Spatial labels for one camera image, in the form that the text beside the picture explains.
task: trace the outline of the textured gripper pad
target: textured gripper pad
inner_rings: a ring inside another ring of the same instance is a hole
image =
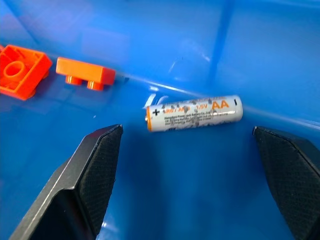
[[[79,196],[95,234],[100,232],[115,183],[122,133],[122,127],[117,127],[100,140],[79,183]]]
[[[273,129],[255,127],[253,135],[270,192],[293,236],[319,240],[319,150],[306,139]]]

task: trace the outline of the plus sign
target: plus sign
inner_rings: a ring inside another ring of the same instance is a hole
[[[156,116],[158,115],[158,113],[160,113],[160,111],[158,111],[157,109],[155,109],[153,112],[153,114],[155,114]]]

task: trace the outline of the white battery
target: white battery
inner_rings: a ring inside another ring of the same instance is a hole
[[[240,121],[243,107],[237,95],[151,105],[146,108],[151,132],[197,128]]]

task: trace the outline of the blue surface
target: blue surface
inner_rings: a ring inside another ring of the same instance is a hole
[[[320,148],[320,3],[313,0],[0,0],[0,42],[117,70],[103,92],[55,74],[0,96],[0,238],[83,136],[123,124],[100,240],[293,240],[266,183],[255,125]],[[144,106],[239,94],[234,124],[149,133]]]

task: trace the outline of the orange lego brick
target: orange lego brick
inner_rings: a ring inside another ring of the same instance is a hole
[[[58,57],[55,71],[66,76],[67,84],[81,85],[85,80],[88,81],[88,89],[97,91],[102,91],[104,85],[114,84],[116,77],[113,69],[63,57]]]
[[[21,100],[31,98],[51,65],[41,51],[7,45],[0,53],[0,93]]]

